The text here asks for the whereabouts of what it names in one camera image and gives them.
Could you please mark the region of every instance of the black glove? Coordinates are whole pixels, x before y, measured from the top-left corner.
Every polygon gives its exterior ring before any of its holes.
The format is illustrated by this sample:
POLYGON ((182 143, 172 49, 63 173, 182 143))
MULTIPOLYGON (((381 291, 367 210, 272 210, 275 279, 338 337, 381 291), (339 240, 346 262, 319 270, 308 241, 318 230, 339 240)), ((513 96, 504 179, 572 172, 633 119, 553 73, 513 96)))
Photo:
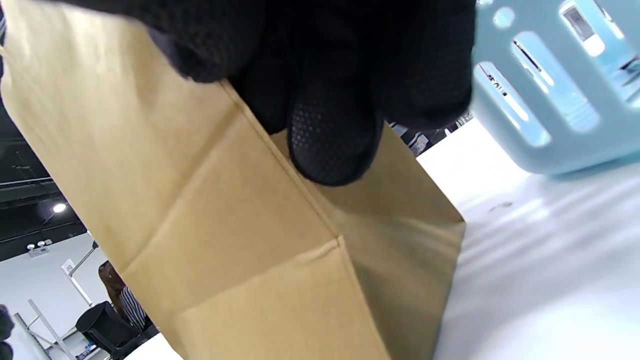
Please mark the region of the black glove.
POLYGON ((13 350, 4 341, 11 336, 13 321, 9 310, 4 305, 0 305, 0 360, 13 359, 13 350))
POLYGON ((471 98, 476 0, 64 0, 142 21, 183 76, 230 78, 296 168, 358 179, 383 117, 417 131, 471 98))

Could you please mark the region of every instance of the white table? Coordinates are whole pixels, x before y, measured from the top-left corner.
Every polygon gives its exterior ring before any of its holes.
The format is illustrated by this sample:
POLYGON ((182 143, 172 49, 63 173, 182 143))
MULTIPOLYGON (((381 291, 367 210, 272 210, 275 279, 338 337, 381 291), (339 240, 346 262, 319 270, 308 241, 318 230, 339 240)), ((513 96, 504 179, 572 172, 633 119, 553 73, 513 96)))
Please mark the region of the white table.
POLYGON ((468 222, 435 360, 640 359, 640 163, 532 175, 476 120, 419 161, 468 222))
POLYGON ((150 338, 134 352, 126 357, 126 360, 182 360, 162 334, 150 338))

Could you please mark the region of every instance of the wall-mounted light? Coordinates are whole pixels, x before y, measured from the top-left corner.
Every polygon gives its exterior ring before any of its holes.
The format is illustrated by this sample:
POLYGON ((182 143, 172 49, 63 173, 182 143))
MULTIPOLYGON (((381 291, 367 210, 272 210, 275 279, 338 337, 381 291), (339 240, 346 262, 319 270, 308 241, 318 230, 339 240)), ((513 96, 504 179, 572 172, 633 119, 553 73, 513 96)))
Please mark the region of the wall-mounted light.
POLYGON ((61 213, 62 211, 65 211, 67 209, 67 205, 66 204, 56 204, 53 207, 53 212, 54 213, 61 213))

